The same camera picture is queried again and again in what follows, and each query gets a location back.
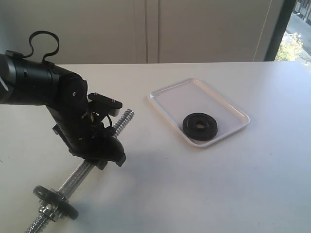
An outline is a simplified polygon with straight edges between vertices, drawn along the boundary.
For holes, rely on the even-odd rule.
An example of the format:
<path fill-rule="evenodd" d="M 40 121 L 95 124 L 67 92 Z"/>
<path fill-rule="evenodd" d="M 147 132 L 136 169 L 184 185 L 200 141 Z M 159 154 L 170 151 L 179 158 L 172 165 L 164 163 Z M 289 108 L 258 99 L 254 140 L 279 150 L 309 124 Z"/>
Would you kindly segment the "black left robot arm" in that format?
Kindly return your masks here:
<path fill-rule="evenodd" d="M 118 115 L 122 103 L 89 93 L 79 74 L 50 62 L 25 60 L 19 53 L 0 56 L 0 102 L 7 105 L 44 105 L 55 121 L 53 131 L 76 157 L 99 169 L 108 162 L 122 166 L 126 155 L 116 129 L 104 118 Z"/>

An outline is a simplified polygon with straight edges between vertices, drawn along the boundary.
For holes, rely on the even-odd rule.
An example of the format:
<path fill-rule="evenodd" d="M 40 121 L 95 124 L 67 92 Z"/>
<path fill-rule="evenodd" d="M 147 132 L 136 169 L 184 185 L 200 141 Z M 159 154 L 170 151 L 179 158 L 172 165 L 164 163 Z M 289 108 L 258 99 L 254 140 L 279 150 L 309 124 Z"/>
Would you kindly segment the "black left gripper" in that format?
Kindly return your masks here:
<path fill-rule="evenodd" d="M 108 161 L 122 166 L 126 155 L 122 143 L 115 137 L 110 115 L 100 116 L 89 108 L 87 97 L 61 101 L 48 106 L 56 122 L 53 130 L 65 142 L 69 152 L 89 161 L 97 161 L 96 167 L 104 170 Z"/>

